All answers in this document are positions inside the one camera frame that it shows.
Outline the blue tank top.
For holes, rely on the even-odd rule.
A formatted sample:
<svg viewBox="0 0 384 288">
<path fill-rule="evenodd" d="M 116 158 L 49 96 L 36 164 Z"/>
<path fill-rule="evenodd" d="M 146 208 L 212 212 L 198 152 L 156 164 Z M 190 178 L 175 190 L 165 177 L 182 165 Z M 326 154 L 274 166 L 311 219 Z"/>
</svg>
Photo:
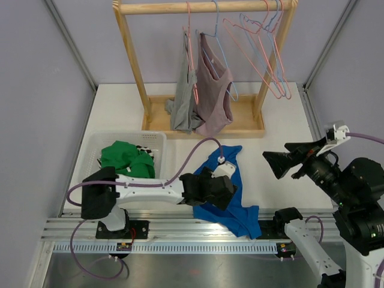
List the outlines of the blue tank top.
<svg viewBox="0 0 384 288">
<path fill-rule="evenodd" d="M 237 156 L 242 150 L 242 146 L 223 145 L 224 157 L 227 161 L 236 166 L 236 171 L 231 177 L 231 182 L 237 186 L 237 191 L 225 211 L 216 206 L 205 203 L 193 207 L 194 218 L 205 220 L 212 223 L 219 223 L 228 228 L 236 237 L 247 236 L 250 239 L 256 239 L 262 235 L 259 226 L 259 206 L 242 206 L 242 178 L 238 167 Z M 195 171 L 199 175 L 204 167 L 215 170 L 218 167 L 218 157 L 220 150 L 216 149 L 208 159 Z"/>
</svg>

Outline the mauve tank top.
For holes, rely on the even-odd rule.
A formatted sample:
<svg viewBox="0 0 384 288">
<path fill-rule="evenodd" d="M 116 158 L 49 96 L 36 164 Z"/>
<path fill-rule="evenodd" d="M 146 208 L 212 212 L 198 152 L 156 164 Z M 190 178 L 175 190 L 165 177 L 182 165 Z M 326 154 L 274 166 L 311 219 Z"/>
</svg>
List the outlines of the mauve tank top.
<svg viewBox="0 0 384 288">
<path fill-rule="evenodd" d="M 232 73 L 212 51 L 205 34 L 198 38 L 197 91 L 199 102 L 194 111 L 203 124 L 196 133 L 205 137 L 217 135 L 233 122 L 229 91 Z"/>
</svg>

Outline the green tank top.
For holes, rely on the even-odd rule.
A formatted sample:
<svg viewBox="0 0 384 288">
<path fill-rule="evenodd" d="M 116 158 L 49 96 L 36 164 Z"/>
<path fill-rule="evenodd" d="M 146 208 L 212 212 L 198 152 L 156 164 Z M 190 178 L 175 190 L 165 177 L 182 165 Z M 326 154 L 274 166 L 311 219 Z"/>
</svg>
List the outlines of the green tank top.
<svg viewBox="0 0 384 288">
<path fill-rule="evenodd" d="M 115 141 L 101 150 L 101 168 L 114 167 L 117 174 L 134 178 L 155 178 L 152 158 L 145 152 L 139 152 L 137 145 Z"/>
</svg>

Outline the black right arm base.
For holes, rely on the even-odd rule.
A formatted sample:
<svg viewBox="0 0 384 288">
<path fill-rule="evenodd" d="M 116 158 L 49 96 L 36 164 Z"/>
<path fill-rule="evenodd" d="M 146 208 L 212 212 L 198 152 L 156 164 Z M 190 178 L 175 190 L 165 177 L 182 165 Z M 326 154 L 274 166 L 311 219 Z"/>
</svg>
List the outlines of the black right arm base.
<svg viewBox="0 0 384 288">
<path fill-rule="evenodd" d="M 302 214 L 294 207 L 284 208 L 275 211 L 275 214 L 270 220 L 259 220 L 259 227 L 261 235 L 257 239 L 283 239 L 288 240 L 289 238 L 285 234 L 285 225 L 290 223 L 292 220 L 303 220 Z"/>
</svg>

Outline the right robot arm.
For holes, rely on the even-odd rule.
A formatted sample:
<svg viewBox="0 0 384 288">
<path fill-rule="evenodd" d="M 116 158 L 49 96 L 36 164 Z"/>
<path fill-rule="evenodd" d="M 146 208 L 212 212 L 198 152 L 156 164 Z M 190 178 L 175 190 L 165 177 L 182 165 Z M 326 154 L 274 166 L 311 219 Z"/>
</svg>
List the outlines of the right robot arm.
<svg viewBox="0 0 384 288">
<path fill-rule="evenodd" d="M 346 269 L 339 267 L 307 229 L 296 208 L 275 212 L 272 230 L 288 237 L 317 277 L 319 287 L 383 287 L 383 168 L 368 158 L 354 159 L 344 170 L 330 162 L 327 140 L 286 143 L 286 152 L 263 152 L 275 177 L 293 167 L 293 179 L 309 177 L 333 200 L 336 227 L 346 251 Z"/>
</svg>

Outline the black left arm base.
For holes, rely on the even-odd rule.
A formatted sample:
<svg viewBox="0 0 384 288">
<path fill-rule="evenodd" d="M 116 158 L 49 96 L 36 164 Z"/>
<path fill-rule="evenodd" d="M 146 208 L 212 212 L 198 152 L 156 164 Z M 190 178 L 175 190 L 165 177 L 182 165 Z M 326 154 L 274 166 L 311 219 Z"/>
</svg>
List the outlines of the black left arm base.
<svg viewBox="0 0 384 288">
<path fill-rule="evenodd" d="M 122 230 L 109 231 L 104 223 L 98 222 L 95 238 L 96 239 L 147 239 L 149 231 L 149 221 L 129 220 Z"/>
</svg>

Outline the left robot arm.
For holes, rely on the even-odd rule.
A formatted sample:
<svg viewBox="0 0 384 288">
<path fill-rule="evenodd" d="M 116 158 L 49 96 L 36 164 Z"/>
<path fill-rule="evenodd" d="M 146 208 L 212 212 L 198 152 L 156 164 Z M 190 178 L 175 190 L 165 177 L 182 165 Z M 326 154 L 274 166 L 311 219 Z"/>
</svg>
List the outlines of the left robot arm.
<svg viewBox="0 0 384 288">
<path fill-rule="evenodd" d="M 224 211 L 238 186 L 226 172 L 205 167 L 198 175 L 185 173 L 173 181 L 134 178 L 105 167 L 82 182 L 81 217 L 98 220 L 117 239 L 130 231 L 128 212 L 119 207 L 128 202 L 165 202 L 174 205 L 212 204 Z"/>
</svg>

